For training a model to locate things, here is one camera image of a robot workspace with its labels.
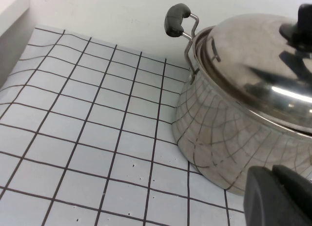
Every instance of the stainless steel pot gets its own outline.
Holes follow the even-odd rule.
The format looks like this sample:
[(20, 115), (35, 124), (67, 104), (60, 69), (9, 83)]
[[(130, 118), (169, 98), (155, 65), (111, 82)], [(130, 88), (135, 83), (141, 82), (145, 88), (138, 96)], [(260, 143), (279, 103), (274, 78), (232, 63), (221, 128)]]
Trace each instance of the stainless steel pot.
[[(183, 18), (192, 17), (191, 36)], [(250, 166), (285, 165), (312, 178), (312, 7), (298, 22), (241, 15), (195, 35), (184, 4), (169, 9), (166, 33), (189, 40), (192, 69), (176, 108), (174, 137), (187, 159), (221, 188), (245, 190)], [(188, 52), (193, 45), (198, 69)]]

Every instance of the black grid line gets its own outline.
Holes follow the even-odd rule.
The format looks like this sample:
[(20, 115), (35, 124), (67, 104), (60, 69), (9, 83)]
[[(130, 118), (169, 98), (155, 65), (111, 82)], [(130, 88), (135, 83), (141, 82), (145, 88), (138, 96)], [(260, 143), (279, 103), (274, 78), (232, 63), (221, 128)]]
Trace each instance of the black grid line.
[(224, 190), (224, 199), (225, 199), (226, 215), (228, 218), (228, 226), (230, 226), (230, 216), (229, 216), (229, 208), (228, 208), (228, 199), (226, 197), (226, 190)]
[[(98, 87), (97, 85), (93, 85), (93, 84), (89, 84), (89, 83), (85, 83), (85, 82), (81, 82), (81, 81), (78, 81), (78, 80), (74, 80), (74, 79), (70, 79), (72, 81), (76, 81), (76, 82), (80, 82), (80, 83), (83, 83), (83, 84), (87, 84), (87, 85), (92, 85), (92, 86), (96, 86)], [(9, 86), (9, 87), (6, 87), (4, 89), (2, 89), (0, 92), (8, 89), (8, 88), (12, 88), (12, 87), (18, 87), (18, 86), (27, 86), (27, 87), (34, 87), (34, 88), (37, 88), (37, 89), (40, 89), (40, 90), (43, 90), (43, 91), (47, 91), (47, 92), (51, 92), (51, 93), (54, 93), (54, 94), (58, 94), (54, 91), (51, 91), (51, 90), (47, 90), (47, 89), (44, 89), (44, 88), (41, 88), (41, 87), (38, 87), (38, 86), (33, 86), (33, 85), (14, 85), (14, 86)], [(115, 90), (112, 90), (112, 89), (109, 89), (109, 88), (105, 88), (105, 87), (101, 87), (101, 89), (104, 89), (104, 90), (108, 90), (108, 91), (112, 91), (112, 92), (116, 92), (116, 93), (119, 93), (119, 94), (123, 94), (123, 95), (126, 95), (126, 96), (129, 96), (128, 94), (126, 93), (123, 93), (123, 92), (119, 92), (119, 91), (115, 91)], [(77, 100), (81, 100), (81, 101), (84, 101), (84, 102), (88, 102), (88, 103), (92, 103), (92, 101), (89, 101), (89, 100), (85, 100), (85, 99), (82, 99), (82, 98), (77, 98), (77, 97), (74, 97), (74, 96), (71, 96), (71, 95), (67, 95), (67, 94), (60, 94), (61, 96), (66, 96), (66, 97), (70, 97), (70, 98), (74, 98), (74, 99), (77, 99)], [(151, 101), (151, 100), (148, 100), (148, 99), (145, 99), (145, 98), (142, 98), (142, 97), (139, 97), (139, 96), (135, 96), (135, 95), (132, 95), (131, 97), (134, 97), (134, 98), (139, 98), (139, 99), (142, 99), (142, 100), (145, 100), (145, 101), (148, 101), (148, 102), (151, 102), (151, 103), (155, 103), (155, 104), (158, 104), (157, 102), (154, 102), (154, 101)], [(1, 104), (14, 104), (15, 102), (10, 102), (10, 103), (0, 103)], [(100, 105), (100, 106), (104, 106), (104, 107), (107, 107), (107, 108), (112, 108), (112, 109), (115, 109), (115, 110), (118, 110), (118, 111), (123, 111), (121, 109), (117, 109), (117, 108), (113, 108), (113, 107), (109, 107), (109, 106), (106, 106), (106, 105), (103, 105), (103, 104), (99, 104), (99, 103), (95, 103), (97, 105)], [(174, 106), (171, 106), (171, 105), (168, 105), (168, 104), (164, 104), (164, 103), (161, 103), (161, 105), (163, 106), (168, 106), (168, 107), (171, 107), (171, 108), (175, 108)]]
[[(54, 33), (54, 34), (59, 34), (59, 35), (61, 35), (61, 33), (57, 33), (57, 32), (50, 31), (50, 30), (45, 30), (45, 29), (41, 29), (41, 28), (37, 28), (37, 27), (35, 27), (35, 29), (36, 29), (36, 30), (43, 30), (43, 31), (46, 31), (46, 32), (50, 32), (50, 33)], [(78, 37), (78, 36), (76, 36), (76, 35), (73, 35), (73, 34), (64, 34), (64, 35), (72, 35), (72, 36), (75, 36), (75, 37), (77, 37), (77, 38), (79, 38), (79, 39), (82, 39), (82, 40), (87, 41), (86, 39), (80, 38), (80, 37)], [(93, 42), (93, 41), (91, 41), (91, 43), (95, 43), (95, 44), (98, 44), (98, 45), (101, 45), (101, 46), (113, 48), (113, 47), (110, 47), (110, 46), (107, 46), (107, 45), (104, 45), (104, 44), (101, 44), (101, 43)], [(132, 53), (132, 52), (127, 52), (127, 53), (130, 53), (130, 54), (133, 54), (133, 55), (138, 56), (138, 54), (135, 54), (135, 53)], [(163, 61), (160, 61), (160, 60), (157, 60), (157, 59), (152, 59), (152, 58), (150, 58), (150, 57), (146, 57), (146, 56), (142, 56), (142, 57), (143, 57), (143, 58), (146, 58), (146, 59), (154, 60), (154, 61), (157, 61), (157, 62), (160, 62), (160, 63), (164, 63)], [(185, 70), (188, 70), (188, 71), (190, 70), (189, 68), (184, 68), (184, 67), (177, 66), (177, 65), (174, 65), (174, 64), (170, 64), (170, 63), (167, 63), (167, 64), (172, 65), (172, 66), (175, 66), (175, 67), (178, 67), (178, 68), (181, 68), (181, 69), (185, 69)]]
[(4, 195), (6, 188), (8, 188), (9, 184), (11, 183), (11, 181), (12, 181), (12, 179), (13, 179), (15, 173), (17, 172), (18, 168), (20, 167), (20, 164), (21, 164), (21, 162), (23, 161), (23, 159), (25, 158), (25, 155), (27, 154), (29, 148), (30, 148), (31, 145), (33, 144), (33, 142), (34, 142), (36, 136), (38, 135), (38, 133), (39, 133), (39, 131), (40, 131), (40, 129), (41, 129), (43, 123), (45, 122), (46, 118), (48, 117), (49, 112), (51, 111), (51, 109), (52, 109), (53, 106), (55, 105), (56, 101), (58, 100), (58, 98), (59, 98), (61, 92), (62, 92), (63, 89), (65, 88), (65, 85), (67, 84), (67, 82), (68, 82), (68, 80), (69, 80), (71, 74), (74, 72), (76, 66), (77, 66), (77, 65), (75, 65), (75, 66), (73, 67), (73, 69), (72, 69), (71, 73), (69, 74), (67, 80), (66, 80), (65, 83), (63, 84), (63, 87), (61, 88), (60, 92), (58, 93), (58, 96), (55, 98), (55, 100), (54, 100), (52, 106), (50, 107), (49, 111), (46, 113), (46, 115), (45, 115), (45, 117), (43, 118), (42, 122), (40, 123), (40, 125), (39, 125), (37, 131), (35, 132), (35, 135), (33, 136), (32, 140), (30, 141), (29, 145), (27, 146), (27, 148), (26, 148), (26, 150), (25, 150), (25, 152), (24, 152), (22, 158), (19, 160), (19, 163), (17, 164), (16, 168), (14, 169), (14, 171), (13, 171), (12, 175), (10, 176), (10, 178), (9, 178), (9, 180), (8, 180), (8, 182), (7, 182), (7, 184), (5, 185), (5, 189), (2, 191), (2, 193), (1, 193), (1, 195), (0, 195), (0, 200), (1, 200), (2, 196)]
[[(90, 41), (91, 41), (91, 38), (89, 39), (87, 45), (85, 46), (84, 51), (87, 49), (87, 47), (88, 47)], [(113, 53), (112, 53), (112, 56), (111, 56), (111, 59), (112, 59), (113, 56), (114, 56), (116, 47), (117, 47), (117, 45), (115, 46), (115, 49), (114, 49), (114, 51), (113, 51)], [(80, 58), (79, 58), (77, 64), (79, 63), (79, 61), (80, 61), (82, 55), (83, 55), (83, 53), (81, 53), (81, 56), (80, 56)], [(110, 66), (110, 63), (111, 63), (111, 62), (109, 62), (108, 65), (107, 65), (107, 67), (106, 67), (106, 71), (105, 71), (104, 76), (103, 76), (103, 78), (102, 78), (102, 80), (101, 80), (101, 84), (103, 83), (103, 81), (104, 81), (104, 79), (105, 79), (106, 72), (107, 72), (107, 70), (108, 70), (108, 68), (109, 68), (109, 66)], [(65, 176), (65, 174), (66, 174), (66, 171), (67, 171), (67, 169), (68, 169), (68, 166), (69, 166), (69, 164), (70, 164), (70, 161), (71, 161), (71, 159), (72, 159), (72, 157), (73, 157), (73, 155), (74, 155), (74, 152), (75, 152), (75, 150), (76, 150), (77, 144), (78, 144), (78, 142), (79, 142), (79, 140), (80, 140), (80, 137), (81, 137), (81, 135), (82, 135), (82, 132), (83, 132), (83, 130), (84, 130), (84, 127), (85, 127), (85, 125), (86, 125), (86, 123), (87, 123), (87, 121), (88, 121), (88, 118), (89, 118), (89, 116), (90, 116), (90, 113), (91, 113), (91, 111), (92, 111), (92, 108), (93, 108), (93, 106), (94, 106), (94, 103), (95, 103), (95, 101), (96, 101), (96, 99), (97, 99), (97, 95), (98, 95), (99, 91), (100, 91), (100, 86), (99, 86), (98, 89), (97, 89), (97, 93), (96, 93), (96, 95), (95, 95), (95, 97), (94, 97), (94, 99), (93, 99), (93, 102), (92, 102), (92, 104), (91, 104), (91, 107), (90, 107), (90, 109), (89, 109), (89, 112), (88, 112), (88, 114), (87, 114), (87, 116), (86, 116), (86, 118), (85, 118), (85, 120), (84, 120), (84, 122), (83, 122), (83, 125), (82, 125), (82, 127), (81, 127), (80, 133), (79, 133), (79, 135), (78, 135), (78, 138), (77, 138), (77, 140), (76, 140), (76, 142), (75, 142), (75, 145), (74, 145), (74, 147), (73, 147), (73, 150), (72, 150), (72, 152), (71, 152), (71, 154), (70, 154), (70, 156), (69, 156), (69, 159), (68, 159), (68, 161), (67, 161), (67, 164), (66, 164), (66, 167), (65, 167), (65, 169), (64, 169), (64, 172), (63, 172), (63, 174), (62, 174), (62, 176), (61, 176), (61, 178), (60, 178), (60, 181), (59, 181), (59, 183), (58, 183), (57, 189), (55, 190), (55, 193), (54, 193), (54, 195), (53, 195), (53, 200), (51, 201), (51, 203), (50, 203), (50, 205), (49, 205), (49, 208), (48, 208), (48, 210), (47, 210), (47, 213), (46, 213), (46, 215), (45, 215), (45, 217), (44, 217), (44, 219), (43, 219), (42, 226), (44, 226), (45, 223), (46, 223), (46, 220), (47, 220), (48, 215), (49, 215), (49, 213), (50, 213), (50, 210), (51, 210), (51, 208), (52, 208), (53, 202), (54, 202), (54, 200), (55, 200), (55, 198), (56, 198), (56, 196), (57, 196), (57, 193), (58, 193), (58, 190), (59, 190), (59, 188), (60, 188), (60, 185), (61, 185), (61, 183), (62, 183), (62, 181), (63, 181), (63, 179), (64, 179), (64, 176)]]
[(20, 89), (19, 93), (16, 95), (16, 97), (14, 98), (14, 100), (11, 102), (11, 104), (5, 109), (5, 111), (2, 113), (2, 115), (0, 116), (0, 120), (3, 118), (3, 116), (5, 115), (5, 113), (9, 110), (9, 108), (11, 107), (12, 103), (15, 102), (15, 100), (18, 98), (18, 96), (20, 95), (21, 91), (25, 88), (25, 85), (27, 85), (27, 83), (30, 81), (30, 79), (33, 77), (33, 75), (36, 73), (37, 69), (40, 68), (41, 64), (44, 62), (44, 60), (47, 58), (47, 56), (50, 54), (50, 52), (53, 50), (53, 48), (55, 47), (55, 45), (58, 43), (58, 41), (62, 38), (62, 36), (64, 35), (65, 30), (63, 31), (63, 34), (61, 34), (61, 36), (58, 38), (58, 40), (56, 41), (55, 44), (53, 44), (53, 47), (49, 50), (49, 52), (43, 56), (43, 60), (39, 63), (38, 67), (33, 71), (33, 73), (30, 75), (30, 77), (28, 78), (28, 80), (26, 81), (26, 83), (23, 85), (23, 87)]
[[(76, 36), (76, 35), (73, 35), (73, 34), (64, 34), (64, 35), (75, 36), (75, 37), (77, 37), (77, 38), (79, 38), (79, 39), (82, 39), (82, 40), (87, 41), (86, 39), (80, 38), (80, 37), (78, 37), (78, 36)], [(110, 47), (110, 46), (107, 46), (107, 45), (104, 45), (104, 44), (100, 44), (100, 43), (97, 43), (97, 42), (92, 42), (92, 41), (91, 41), (91, 43), (94, 43), (94, 44), (97, 44), (97, 45), (100, 45), (100, 46), (104, 46), (104, 47), (108, 47), (108, 48), (113, 49), (113, 47)], [(47, 47), (47, 46), (51, 46), (52, 44), (47, 44), (47, 45), (27, 44), (27, 45), (28, 45), (28, 46), (34, 46), (34, 47)], [(78, 49), (76, 49), (76, 48), (73, 48), (73, 47), (70, 47), (70, 46), (67, 46), (67, 45), (63, 45), (63, 44), (58, 44), (58, 45), (59, 45), (59, 46), (64, 46), (64, 47), (69, 47), (69, 48), (71, 48), (71, 49), (73, 49), (73, 50), (75, 50), (75, 51), (81, 52), (80, 50), (78, 50)], [(138, 55), (138, 54), (135, 54), (135, 53), (132, 53), (132, 52), (128, 52), (128, 51), (125, 51), (125, 50), (121, 50), (121, 49), (118, 49), (118, 48), (117, 48), (116, 50), (119, 50), (119, 51), (125, 52), (125, 53), (129, 53), (129, 54), (132, 54), (132, 55), (135, 55), (135, 56), (140, 56), (140, 55)], [(142, 58), (150, 59), (150, 60), (153, 60), (153, 61), (156, 61), (156, 62), (160, 62), (160, 63), (164, 63), (163, 61), (160, 61), (160, 60), (157, 60), (157, 59), (152, 59), (152, 58), (146, 57), (146, 56), (142, 56)], [(189, 71), (188, 68), (184, 68), (184, 67), (177, 66), (177, 65), (174, 65), (174, 64), (170, 64), (170, 63), (166, 63), (166, 64)]]
[(156, 140), (157, 140), (158, 120), (159, 120), (159, 115), (160, 115), (160, 103), (161, 103), (161, 97), (162, 97), (162, 87), (163, 87), (163, 84), (164, 84), (164, 76), (165, 76), (165, 70), (166, 70), (166, 61), (167, 61), (167, 59), (165, 59), (165, 62), (164, 62), (164, 69), (163, 69), (163, 72), (162, 72), (162, 79), (161, 79), (161, 89), (160, 89), (159, 105), (158, 105), (158, 112), (157, 112), (155, 137), (154, 137), (154, 145), (153, 145), (153, 152), (152, 152), (152, 159), (151, 159), (151, 169), (150, 169), (150, 176), (149, 176), (149, 179), (148, 179), (148, 188), (147, 188), (147, 194), (146, 194), (146, 203), (145, 203), (143, 226), (146, 225), (148, 203), (149, 203), (149, 198), (150, 198), (151, 180), (152, 180), (152, 174), (153, 174), (154, 156), (155, 156)]
[(190, 162), (187, 162), (187, 226), (190, 226)]
[[(74, 141), (70, 141), (70, 140), (67, 140), (67, 139), (54, 137), (54, 136), (47, 135), (47, 134), (43, 134), (43, 133), (38, 133), (38, 135), (48, 136), (48, 137), (55, 138), (55, 139), (58, 139), (58, 140), (67, 141), (67, 142), (70, 142), (70, 143), (75, 143)], [(84, 143), (80, 143), (80, 142), (78, 142), (78, 145), (90, 147), (90, 148), (97, 149), (97, 150), (100, 150), (100, 151), (106, 151), (106, 152), (114, 153), (114, 151), (111, 151), (111, 150), (107, 150), (107, 149), (104, 149), (104, 148), (95, 147), (95, 146), (88, 145), (88, 144), (84, 144)], [(26, 158), (26, 157), (23, 158), (22, 156), (18, 156), (18, 155), (15, 155), (15, 154), (7, 153), (7, 152), (4, 152), (4, 151), (0, 151), (0, 153), (9, 155), (9, 156), (12, 156), (12, 157), (15, 157), (15, 158), (25, 159), (25, 160), (28, 160), (28, 161), (31, 161), (31, 162), (34, 162), (34, 163), (39, 163), (39, 164), (44, 164), (44, 165), (48, 165), (48, 166), (52, 166), (52, 167), (64, 169), (64, 167), (62, 167), (62, 166), (57, 166), (57, 165), (54, 165), (54, 164), (50, 164), (50, 163), (46, 163), (46, 162), (42, 162), (42, 161), (38, 161), (38, 160)], [(131, 158), (135, 158), (135, 159), (143, 160), (143, 161), (146, 161), (146, 162), (150, 162), (149, 159), (140, 158), (140, 157), (137, 157), (137, 156), (125, 154), (125, 153), (118, 152), (118, 151), (116, 152), (116, 154), (120, 154), (120, 155), (128, 156), (128, 157), (131, 157)], [(155, 161), (154, 161), (154, 164), (158, 164), (158, 165), (161, 165), (161, 166), (165, 166), (165, 167), (169, 167), (169, 168), (177, 169), (177, 170), (181, 170), (181, 171), (188, 171), (188, 170), (186, 170), (186, 169), (182, 169), (182, 168), (178, 168), (178, 167), (175, 167), (175, 166), (163, 164), (163, 163), (160, 163), (160, 162), (155, 162)], [(195, 172), (195, 171), (189, 171), (189, 172), (201, 175), (200, 173)]]
[(105, 198), (105, 195), (106, 195), (109, 179), (111, 178), (112, 169), (113, 169), (113, 165), (114, 165), (114, 161), (115, 161), (115, 157), (116, 157), (116, 152), (117, 152), (117, 149), (118, 149), (118, 145), (119, 145), (119, 141), (120, 141), (123, 125), (124, 125), (124, 122), (125, 122), (125, 119), (126, 119), (126, 115), (127, 115), (127, 111), (128, 111), (128, 107), (129, 107), (129, 103), (130, 103), (130, 99), (131, 99), (132, 90), (133, 90), (133, 87), (135, 85), (137, 69), (138, 69), (138, 66), (140, 64), (141, 56), (142, 56), (142, 52), (141, 52), (141, 54), (139, 56), (139, 59), (138, 59), (138, 62), (137, 62), (137, 68), (136, 68), (135, 76), (134, 76), (134, 79), (133, 79), (133, 83), (132, 83), (131, 90), (130, 90), (129, 97), (128, 97), (127, 106), (126, 106), (125, 113), (123, 115), (122, 123), (121, 123), (121, 126), (120, 126), (120, 131), (119, 131), (119, 134), (118, 134), (118, 138), (117, 138), (114, 154), (113, 154), (113, 157), (112, 157), (111, 165), (110, 165), (110, 168), (109, 168), (109, 171), (108, 171), (107, 181), (105, 183), (102, 199), (101, 199), (101, 202), (100, 202), (100, 205), (99, 205), (99, 208), (98, 208), (98, 212), (97, 212), (98, 214), (97, 214), (97, 218), (96, 218), (96, 221), (95, 221), (95, 224), (94, 224), (95, 226), (98, 225), (98, 219), (99, 219), (100, 211), (101, 211), (102, 206), (103, 206), (103, 202), (104, 202), (104, 198)]
[[(53, 48), (54, 48), (54, 46), (51, 48), (51, 50), (47, 53), (47, 55), (46, 55), (45, 57), (48, 56), (48, 54), (52, 51)], [(45, 58), (40, 62), (40, 64), (38, 65), (37, 69), (40, 67), (40, 65), (43, 63), (44, 60), (45, 60)], [(34, 71), (33, 74), (29, 77), (29, 79), (27, 80), (27, 82), (28, 82), (28, 81), (30, 80), (30, 78), (34, 75), (34, 73), (35, 73), (35, 71)], [(14, 102), (14, 101), (17, 99), (17, 97), (19, 96), (19, 94), (21, 93), (21, 91), (22, 91), (23, 89), (24, 89), (24, 87), (22, 87), (22, 89), (19, 91), (18, 95), (15, 97), (15, 99), (14, 99), (12, 102)], [(3, 112), (3, 114), (0, 116), (0, 120), (3, 118), (3, 116), (5, 115), (5, 113), (6, 113), (7, 110), (10, 108), (11, 105), (12, 105), (12, 104), (10, 104), (10, 105), (6, 108), (6, 110)], [(37, 132), (39, 132), (39, 129), (41, 128), (42, 124), (44, 123), (46, 117), (47, 117), (47, 114), (46, 114), (46, 116), (44, 117), (44, 119), (43, 119), (43, 121), (41, 122), (41, 124), (39, 125), (39, 128), (37, 129)], [(32, 138), (32, 140), (31, 140), (30, 144), (27, 146), (27, 148), (26, 148), (26, 150), (25, 150), (25, 152), (24, 152), (24, 154), (23, 154), (23, 156), (22, 156), (23, 158), (25, 157), (26, 153), (28, 152), (28, 150), (29, 150), (31, 144), (33, 143), (33, 141), (34, 141), (34, 139), (35, 139), (35, 137), (36, 137), (36, 133), (35, 133), (35, 135), (33, 136), (33, 138)], [(5, 191), (6, 191), (6, 189), (8, 188), (9, 184), (11, 183), (11, 181), (12, 181), (12, 179), (13, 179), (15, 173), (17, 172), (18, 168), (20, 167), (21, 162), (22, 162), (22, 159), (19, 160), (19, 162), (18, 162), (18, 164), (16, 165), (16, 167), (15, 167), (13, 173), (11, 174), (9, 180), (7, 181), (7, 183), (6, 183), (6, 185), (5, 185), (5, 187), (4, 187), (3, 191), (2, 191), (2, 193), (0, 194), (0, 200), (2, 199), (2, 197), (3, 197), (3, 195), (4, 195)]]

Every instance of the black handle grip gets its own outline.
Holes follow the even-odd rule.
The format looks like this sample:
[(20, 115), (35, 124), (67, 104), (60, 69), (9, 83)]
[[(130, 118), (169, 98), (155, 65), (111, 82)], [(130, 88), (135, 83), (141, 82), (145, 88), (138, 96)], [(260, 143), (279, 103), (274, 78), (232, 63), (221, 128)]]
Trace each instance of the black handle grip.
[(191, 10), (185, 4), (179, 3), (172, 6), (165, 18), (165, 31), (170, 37), (180, 37), (184, 32), (181, 26), (183, 18), (188, 18), (191, 14)]

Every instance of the pot lid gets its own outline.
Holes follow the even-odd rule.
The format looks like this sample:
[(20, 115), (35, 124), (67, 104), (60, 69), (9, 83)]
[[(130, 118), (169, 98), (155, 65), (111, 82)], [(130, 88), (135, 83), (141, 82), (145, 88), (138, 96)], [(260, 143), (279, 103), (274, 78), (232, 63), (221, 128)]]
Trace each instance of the pot lid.
[(295, 20), (240, 15), (215, 26), (195, 44), (211, 79), (255, 113), (312, 132), (312, 6)]

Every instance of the table surface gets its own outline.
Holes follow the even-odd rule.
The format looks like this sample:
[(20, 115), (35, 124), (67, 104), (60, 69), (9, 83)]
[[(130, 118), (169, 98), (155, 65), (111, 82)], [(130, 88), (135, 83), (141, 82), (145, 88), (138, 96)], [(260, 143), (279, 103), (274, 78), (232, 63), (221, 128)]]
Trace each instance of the table surface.
[(189, 68), (37, 26), (0, 90), (0, 225), (244, 226), (172, 135)]

